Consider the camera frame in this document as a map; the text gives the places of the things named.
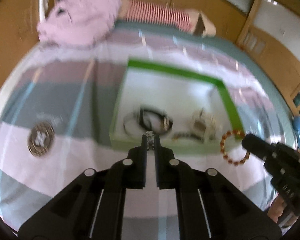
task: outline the open box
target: open box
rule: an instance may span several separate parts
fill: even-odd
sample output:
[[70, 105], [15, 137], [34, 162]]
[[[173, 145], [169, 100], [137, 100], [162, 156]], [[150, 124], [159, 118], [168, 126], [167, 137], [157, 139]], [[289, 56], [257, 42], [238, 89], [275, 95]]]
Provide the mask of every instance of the open box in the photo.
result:
[[[127, 115], [149, 106], [165, 112], [172, 120], [172, 130], [160, 137], [161, 145], [179, 154], [213, 154], [220, 152], [222, 134], [243, 130], [237, 109], [221, 80], [156, 63], [130, 60], [118, 93], [109, 135], [112, 148], [127, 151], [141, 145], [142, 134], [125, 133]], [[194, 111], [201, 108], [216, 118], [217, 138], [204, 143], [190, 139], [173, 140], [177, 132], [189, 132]], [[227, 140], [226, 148], [240, 145], [240, 140]]]

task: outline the green box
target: green box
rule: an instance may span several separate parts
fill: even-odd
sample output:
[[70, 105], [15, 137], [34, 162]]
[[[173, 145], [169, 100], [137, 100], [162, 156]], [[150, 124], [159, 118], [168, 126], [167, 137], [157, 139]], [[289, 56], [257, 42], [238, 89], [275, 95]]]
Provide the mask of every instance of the green box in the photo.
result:
[[[128, 70], [133, 68], [138, 69], [138, 71], [145, 71], [148, 73], [162, 73], [162, 75], [169, 75], [170, 77], [182, 77], [184, 79], [191, 79], [194, 81], [207, 82], [213, 84], [217, 88], [220, 98], [224, 104], [232, 129], [243, 131], [242, 123], [237, 113], [237, 109], [228, 93], [228, 90], [226, 89], [224, 83], [221, 80], [199, 73], [195, 73], [189, 70], [176, 68], [173, 66], [160, 65], [153, 62], [132, 59], [128, 62], [128, 68], [120, 86], [120, 90], [114, 108], [113, 119], [109, 130], [111, 145], [113, 149], [128, 151], [133, 147], [141, 145], [141, 136], [140, 139], [136, 139], [132, 137], [127, 137], [126, 135], [118, 135], [115, 133], [117, 115], [122, 96], [122, 89], [126, 82]], [[236, 139], [237, 140], [227, 140], [226, 150], [231, 150], [232, 148], [238, 147], [240, 145], [241, 141], [239, 140], [239, 138]], [[218, 154], [220, 152], [220, 140], [218, 138], [215, 141], [205, 142], [204, 144], [194, 144], [193, 142], [187, 142], [185, 140], [175, 141], [171, 139], [161, 138], [161, 145], [172, 149], [176, 154]]]

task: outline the black leather bracelet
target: black leather bracelet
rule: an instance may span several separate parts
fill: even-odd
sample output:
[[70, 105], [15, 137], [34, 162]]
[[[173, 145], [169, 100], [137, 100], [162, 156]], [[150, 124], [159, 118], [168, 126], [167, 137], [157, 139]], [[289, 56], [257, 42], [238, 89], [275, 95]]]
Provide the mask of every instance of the black leather bracelet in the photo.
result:
[[[147, 113], [155, 114], [159, 117], [159, 119], [161, 121], [161, 126], [162, 126], [161, 131], [155, 131], [152, 128], [151, 123], [150, 123], [150, 125], [145, 124], [144, 120], [145, 120], [145, 115]], [[158, 111], [156, 111], [154, 109], [150, 109], [150, 108], [147, 108], [147, 107], [141, 107], [140, 108], [139, 125], [140, 125], [140, 127], [142, 127], [147, 132], [152, 131], [154, 134], [164, 135], [172, 129], [173, 122], [172, 122], [172, 119], [170, 119], [167, 116], [167, 114], [165, 114], [165, 113], [159, 113]]]

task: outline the stuffed animal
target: stuffed animal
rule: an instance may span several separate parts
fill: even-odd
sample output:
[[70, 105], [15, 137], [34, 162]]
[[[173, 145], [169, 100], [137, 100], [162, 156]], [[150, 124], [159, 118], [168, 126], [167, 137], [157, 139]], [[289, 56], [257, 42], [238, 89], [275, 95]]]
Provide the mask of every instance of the stuffed animal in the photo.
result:
[[119, 19], [130, 22], [174, 26], [195, 36], [215, 36], [216, 27], [208, 17], [194, 9], [174, 9], [140, 0], [121, 0]]

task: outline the striped blanket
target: striped blanket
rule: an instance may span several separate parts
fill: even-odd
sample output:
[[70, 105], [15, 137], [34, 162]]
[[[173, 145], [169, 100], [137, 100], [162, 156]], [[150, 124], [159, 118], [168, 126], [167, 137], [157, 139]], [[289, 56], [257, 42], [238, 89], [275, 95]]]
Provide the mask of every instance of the striped blanket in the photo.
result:
[[[243, 64], [213, 48], [123, 29], [90, 50], [39, 44], [0, 92], [0, 216], [14, 230], [86, 168], [108, 169], [126, 157], [126, 152], [111, 149], [108, 131], [130, 57], [222, 79], [245, 132], [284, 142], [259, 82]], [[28, 138], [42, 121], [52, 125], [55, 138], [38, 158], [29, 152]], [[240, 159], [245, 152], [230, 154]], [[221, 155], [176, 157], [201, 171], [216, 168], [262, 209], [275, 194], [263, 163], [253, 156], [240, 167], [228, 165]], [[122, 239], [178, 239], [174, 192], [157, 190], [154, 171], [147, 170], [147, 187], [127, 191]]]

